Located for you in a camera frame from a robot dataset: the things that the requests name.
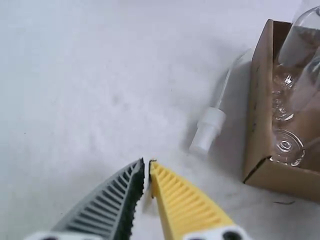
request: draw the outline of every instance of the white background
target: white background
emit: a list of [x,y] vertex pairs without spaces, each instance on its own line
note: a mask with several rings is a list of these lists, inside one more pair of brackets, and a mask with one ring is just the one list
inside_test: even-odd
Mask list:
[[[184,176],[256,240],[318,239],[317,204],[241,183],[248,84],[207,161],[188,154],[217,82],[298,0],[0,2],[0,239],[49,230],[144,157]],[[292,201],[281,205],[273,201]],[[143,198],[134,240],[163,239]]]

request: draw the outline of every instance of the clear plastic bottle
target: clear plastic bottle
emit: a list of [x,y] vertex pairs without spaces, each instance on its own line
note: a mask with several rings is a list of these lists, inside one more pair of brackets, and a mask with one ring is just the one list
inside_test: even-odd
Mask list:
[[[310,120],[309,117],[306,117],[308,113],[306,109],[316,112],[315,118],[318,119],[320,116],[319,95],[320,56],[316,56],[303,69],[288,100],[282,107],[278,107],[273,115],[274,153],[272,160],[290,164],[291,166],[298,166],[300,164],[306,154],[304,146],[305,138],[302,138],[301,135],[307,131],[301,129],[299,133],[297,133],[297,131],[287,128],[287,125],[299,125],[298,122],[295,122],[296,115],[302,123]],[[312,124],[308,127],[311,131],[312,129],[316,129]]]
[[273,65],[273,92],[291,89],[320,46],[320,6],[293,24]]
[[300,112],[320,90],[320,56],[316,56],[304,68],[287,101],[278,107],[273,120],[285,122]]

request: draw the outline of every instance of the white fabric surface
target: white fabric surface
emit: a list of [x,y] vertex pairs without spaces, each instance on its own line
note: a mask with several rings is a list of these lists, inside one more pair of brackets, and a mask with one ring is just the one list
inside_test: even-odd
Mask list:
[[[187,151],[231,62],[256,46],[267,19],[290,21],[298,5],[1,1],[0,239],[49,230],[140,157],[201,188],[256,240],[318,239],[317,204],[241,183],[247,86],[233,89],[233,117],[208,160]],[[157,206],[146,205],[132,239],[161,240]]]

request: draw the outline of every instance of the brown cardboard box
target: brown cardboard box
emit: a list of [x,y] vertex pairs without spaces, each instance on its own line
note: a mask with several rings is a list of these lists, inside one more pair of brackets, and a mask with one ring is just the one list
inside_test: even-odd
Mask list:
[[[312,160],[308,160],[306,155],[301,163],[305,169],[271,161],[273,60],[290,27],[290,23],[269,19],[252,58],[243,182],[320,201],[320,172],[315,171],[320,170],[320,159],[314,161],[315,156],[311,156]],[[309,111],[294,122],[291,127],[303,132],[306,138],[320,136],[319,112]]]

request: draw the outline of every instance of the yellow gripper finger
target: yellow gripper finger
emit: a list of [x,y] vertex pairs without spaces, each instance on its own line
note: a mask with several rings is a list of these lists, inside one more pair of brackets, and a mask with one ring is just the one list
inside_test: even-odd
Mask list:
[[149,163],[149,175],[166,240],[234,224],[207,195],[156,161]]

